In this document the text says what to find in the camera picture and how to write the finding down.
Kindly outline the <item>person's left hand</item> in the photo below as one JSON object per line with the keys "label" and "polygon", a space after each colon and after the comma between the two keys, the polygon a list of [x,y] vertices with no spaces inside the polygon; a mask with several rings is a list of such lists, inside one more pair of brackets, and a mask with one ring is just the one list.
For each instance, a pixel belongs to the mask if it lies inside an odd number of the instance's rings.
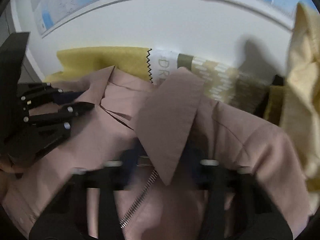
{"label": "person's left hand", "polygon": [[5,197],[8,191],[9,181],[13,178],[14,174],[16,173],[23,173],[23,168],[12,165],[9,158],[1,155],[1,184],[0,184],[0,191],[1,191],[1,201]]}

